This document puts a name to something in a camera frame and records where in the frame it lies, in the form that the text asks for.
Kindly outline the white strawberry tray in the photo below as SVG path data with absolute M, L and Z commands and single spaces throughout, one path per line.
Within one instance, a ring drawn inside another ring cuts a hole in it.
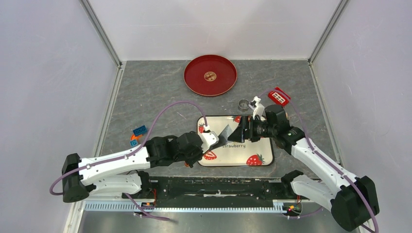
M 219 134 L 226 126 L 232 131 L 240 122 L 240 116 L 207 116 L 207 123 Z M 205 167 L 269 166 L 275 160 L 272 142 L 263 138 L 257 142 L 230 142 L 204 156 L 198 164 Z

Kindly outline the round metal cookie cutter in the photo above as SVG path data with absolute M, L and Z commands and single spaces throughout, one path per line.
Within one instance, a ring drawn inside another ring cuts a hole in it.
M 249 110 L 249 101 L 241 99 L 238 101 L 238 110 L 241 112 L 247 112 Z

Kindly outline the metal spatula orange handle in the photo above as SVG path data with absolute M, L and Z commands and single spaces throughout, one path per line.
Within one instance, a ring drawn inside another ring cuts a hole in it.
M 228 137 L 233 131 L 230 129 L 229 126 L 226 126 L 219 134 L 216 134 L 210 124 L 202 123 L 198 125 L 198 132 L 196 132 L 203 144 L 203 156 L 201 160 L 204 158 L 205 155 L 212 153 L 213 150 L 223 147 L 229 143 Z

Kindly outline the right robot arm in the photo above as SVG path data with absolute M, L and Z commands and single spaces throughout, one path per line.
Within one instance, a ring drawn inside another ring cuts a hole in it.
M 308 198 L 330 211 L 334 220 L 348 232 L 358 227 L 371 233 L 379 232 L 375 183 L 367 176 L 358 177 L 329 158 L 302 129 L 290 125 L 282 106 L 273 104 L 265 107 L 264 112 L 265 120 L 241 116 L 228 140 L 237 143 L 257 142 L 262 138 L 274 140 L 280 149 L 321 179 L 317 182 L 298 170 L 287 173 L 281 178 L 283 196 Z

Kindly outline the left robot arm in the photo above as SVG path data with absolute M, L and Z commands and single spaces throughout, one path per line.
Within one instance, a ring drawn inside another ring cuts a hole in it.
M 70 154 L 62 167 L 63 202 L 72 203 L 90 195 L 116 192 L 147 198 L 152 193 L 152 184 L 142 178 L 127 178 L 122 173 L 170 166 L 181 161 L 192 167 L 218 141 L 218 136 L 211 131 L 189 132 L 179 137 L 154 137 L 143 146 L 103 157 L 81 158 L 76 153 Z

